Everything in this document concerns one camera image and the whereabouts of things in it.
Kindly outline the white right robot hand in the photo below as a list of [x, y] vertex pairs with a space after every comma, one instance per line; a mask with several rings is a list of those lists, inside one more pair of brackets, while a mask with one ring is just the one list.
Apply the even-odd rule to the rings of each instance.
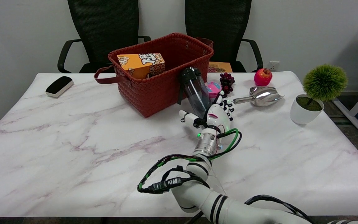
[[181, 122], [194, 128], [217, 129], [219, 133], [225, 133], [230, 130], [232, 104], [229, 100], [223, 98], [225, 92], [220, 91], [213, 104], [202, 117], [184, 110], [179, 111]]

